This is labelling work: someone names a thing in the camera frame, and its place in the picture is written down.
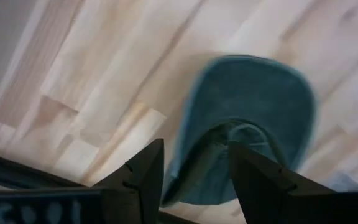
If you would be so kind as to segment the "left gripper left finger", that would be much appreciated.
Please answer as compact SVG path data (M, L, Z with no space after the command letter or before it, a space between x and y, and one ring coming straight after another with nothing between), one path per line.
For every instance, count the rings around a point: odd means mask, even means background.
M106 223L154 224L164 177L164 141L156 139L118 170L95 184L102 187Z

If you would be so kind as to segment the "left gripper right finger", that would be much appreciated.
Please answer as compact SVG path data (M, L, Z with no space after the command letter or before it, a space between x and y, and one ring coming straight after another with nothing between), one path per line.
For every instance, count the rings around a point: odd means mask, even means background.
M334 191L238 142L229 144L229 170L247 223L329 223Z

